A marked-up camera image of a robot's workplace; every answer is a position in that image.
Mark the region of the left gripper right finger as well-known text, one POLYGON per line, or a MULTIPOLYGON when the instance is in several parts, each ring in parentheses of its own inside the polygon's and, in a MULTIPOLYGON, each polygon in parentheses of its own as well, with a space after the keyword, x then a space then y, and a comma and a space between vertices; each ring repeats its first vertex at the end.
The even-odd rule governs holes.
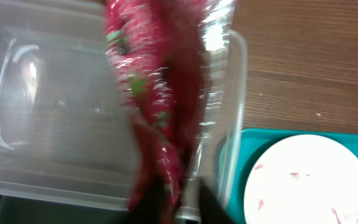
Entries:
POLYGON ((203 179, 199 179, 198 204, 201 224, 235 224, 203 179))

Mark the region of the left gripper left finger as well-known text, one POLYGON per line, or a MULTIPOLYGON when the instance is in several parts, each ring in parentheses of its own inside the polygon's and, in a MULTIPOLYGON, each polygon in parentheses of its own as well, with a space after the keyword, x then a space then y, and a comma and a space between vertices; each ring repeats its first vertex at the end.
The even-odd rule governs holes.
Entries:
POLYGON ((126 215, 126 224, 172 224, 170 193, 160 176, 152 178, 144 194, 126 215))

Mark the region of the red foil snack wrapper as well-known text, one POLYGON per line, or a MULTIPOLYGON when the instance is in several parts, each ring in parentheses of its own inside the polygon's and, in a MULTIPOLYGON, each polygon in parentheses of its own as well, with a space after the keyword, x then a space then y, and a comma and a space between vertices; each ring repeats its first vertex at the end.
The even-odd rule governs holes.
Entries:
POLYGON ((105 2, 106 57, 141 154, 129 210, 160 176, 175 221, 209 129, 208 105, 222 100, 234 8, 220 0, 105 2))

